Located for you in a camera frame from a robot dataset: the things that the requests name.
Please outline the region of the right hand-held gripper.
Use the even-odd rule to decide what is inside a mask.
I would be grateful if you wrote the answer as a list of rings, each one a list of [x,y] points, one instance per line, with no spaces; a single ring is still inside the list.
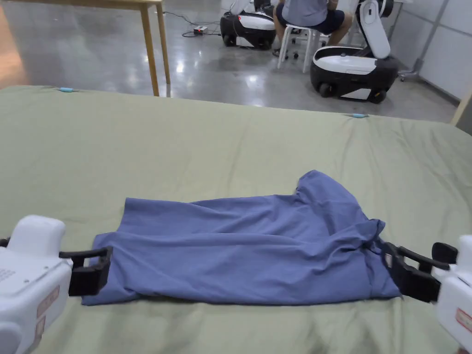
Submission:
[[[434,303],[439,324],[454,338],[460,352],[472,352],[472,236],[459,239],[455,264],[441,262],[390,242],[383,244],[383,262],[403,296]]]

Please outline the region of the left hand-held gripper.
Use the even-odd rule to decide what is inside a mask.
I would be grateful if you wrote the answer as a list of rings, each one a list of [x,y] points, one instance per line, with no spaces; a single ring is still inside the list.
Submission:
[[[1,353],[31,353],[69,296],[96,295],[107,283],[112,247],[60,252],[64,234],[62,221],[29,215],[1,248]]]

